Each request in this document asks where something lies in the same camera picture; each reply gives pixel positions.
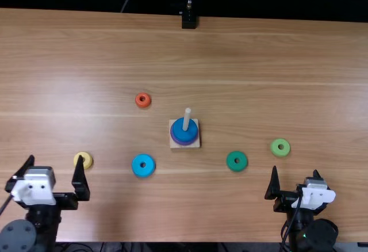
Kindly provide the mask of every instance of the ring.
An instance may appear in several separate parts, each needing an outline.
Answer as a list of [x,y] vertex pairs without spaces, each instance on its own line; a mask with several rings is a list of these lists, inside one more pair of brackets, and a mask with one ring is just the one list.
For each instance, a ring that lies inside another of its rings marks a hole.
[[155,168],[155,160],[148,154],[139,154],[133,159],[132,170],[137,177],[149,177]]
[[271,143],[271,151],[277,157],[285,157],[290,152],[290,144],[285,139],[276,139]]
[[226,164],[232,171],[242,171],[248,166],[248,159],[241,151],[233,151],[228,154]]
[[141,108],[145,108],[151,104],[151,98],[147,93],[139,93],[136,96],[136,105]]

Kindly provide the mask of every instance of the wooden table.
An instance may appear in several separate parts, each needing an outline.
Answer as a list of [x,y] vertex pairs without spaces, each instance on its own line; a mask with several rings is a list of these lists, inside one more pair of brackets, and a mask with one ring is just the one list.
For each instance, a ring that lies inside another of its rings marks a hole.
[[[2,9],[1,184],[34,154],[72,191],[73,156],[89,151],[91,200],[62,213],[58,241],[279,242],[272,166],[285,190],[318,169],[337,193],[320,217],[338,241],[368,241],[367,38],[346,22],[201,17],[182,30],[174,16]],[[202,147],[171,151],[168,121],[187,106]],[[227,168],[233,150],[244,172]],[[146,180],[131,170],[140,153],[157,164]],[[12,202],[0,227],[25,213]]]

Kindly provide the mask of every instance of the red ring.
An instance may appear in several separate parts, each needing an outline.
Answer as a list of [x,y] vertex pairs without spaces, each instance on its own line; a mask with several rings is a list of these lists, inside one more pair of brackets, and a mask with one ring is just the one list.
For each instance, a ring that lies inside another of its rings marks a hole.
[[147,93],[139,93],[136,96],[136,105],[138,107],[144,108],[151,104],[151,98]]

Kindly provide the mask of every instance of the light green ring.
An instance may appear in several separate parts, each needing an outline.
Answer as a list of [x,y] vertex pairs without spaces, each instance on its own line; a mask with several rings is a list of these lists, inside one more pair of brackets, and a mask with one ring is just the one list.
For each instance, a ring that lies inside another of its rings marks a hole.
[[277,157],[285,157],[290,152],[290,144],[285,139],[276,139],[271,143],[271,151]]

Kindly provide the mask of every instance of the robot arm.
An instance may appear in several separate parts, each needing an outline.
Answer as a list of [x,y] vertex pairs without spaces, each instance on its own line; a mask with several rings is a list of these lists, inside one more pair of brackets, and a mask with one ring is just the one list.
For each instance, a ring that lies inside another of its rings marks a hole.
[[13,200],[28,210],[25,220],[14,220],[0,232],[1,251],[47,252],[55,247],[62,210],[77,210],[78,201],[89,201],[83,158],[79,156],[72,185],[74,193],[53,193],[56,183],[52,167],[35,166],[31,155],[23,166],[7,181],[10,193],[5,209]]
[[314,220],[313,217],[326,209],[335,196],[336,193],[327,186],[317,170],[313,172],[313,177],[305,178],[304,184],[297,184],[296,191],[280,190],[277,168],[274,166],[264,199],[275,199],[274,212],[286,213],[287,221],[283,230],[286,226],[288,228],[282,246],[288,236],[292,252],[332,251],[338,237],[338,227],[329,220]]

